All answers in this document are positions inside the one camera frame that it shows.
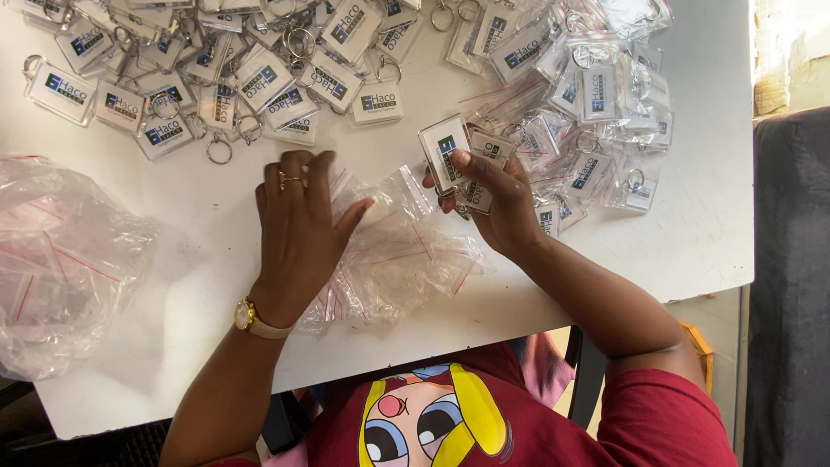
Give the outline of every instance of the person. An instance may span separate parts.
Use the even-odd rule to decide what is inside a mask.
[[[248,298],[270,326],[296,322],[372,204],[359,201],[332,225],[333,159],[287,152],[256,187],[262,266]],[[473,214],[482,238],[607,357],[597,439],[530,396],[502,342],[328,383],[295,465],[737,465],[678,321],[638,286],[544,234],[515,157],[504,171],[462,150],[452,160],[493,194],[490,215]],[[427,174],[423,185],[434,184]],[[453,206],[442,200],[445,213]],[[182,399],[160,465],[258,465],[285,342],[232,327]]]

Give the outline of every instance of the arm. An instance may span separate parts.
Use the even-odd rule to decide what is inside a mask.
[[[265,183],[256,187],[262,268],[248,298],[270,326],[286,328],[297,321],[331,278],[371,205],[366,199],[356,203],[332,226],[328,173],[333,160],[330,151],[316,157],[307,151],[284,153],[279,164],[266,166]],[[307,188],[287,180],[282,190],[281,170],[286,177],[306,179]],[[232,327],[179,404],[159,464],[203,465],[226,458],[259,463],[256,440],[285,343]]]
[[[544,234],[524,169],[511,156],[506,171],[463,150],[453,162],[493,194],[490,215],[473,214],[484,240],[550,295],[608,358],[606,377],[657,368],[704,386],[682,326],[651,295]],[[424,186],[435,185],[427,174]],[[442,199],[448,213],[454,199]]]

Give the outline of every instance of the cartoon character face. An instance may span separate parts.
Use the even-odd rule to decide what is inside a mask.
[[[421,368],[373,383],[360,465],[458,466],[476,444],[488,455],[512,445],[508,429],[478,376],[456,363]]]

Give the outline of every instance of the wristwatch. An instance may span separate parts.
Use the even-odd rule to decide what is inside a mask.
[[[255,336],[264,337],[265,339],[285,339],[291,334],[294,325],[285,329],[279,327],[268,326],[256,314],[256,307],[248,301],[248,297],[242,299],[237,304],[237,309],[233,312],[233,322],[241,331],[248,331]]]

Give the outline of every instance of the cartoon eye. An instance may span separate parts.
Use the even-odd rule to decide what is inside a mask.
[[[423,452],[434,459],[444,438],[462,421],[455,394],[447,394],[427,406],[417,420],[417,438]]]
[[[366,441],[366,450],[369,453],[369,458],[378,467],[381,465],[379,462],[397,460],[409,454],[407,441],[403,438],[401,430],[386,420],[378,419],[367,421],[364,439]],[[400,464],[406,465],[408,461],[403,461]]]

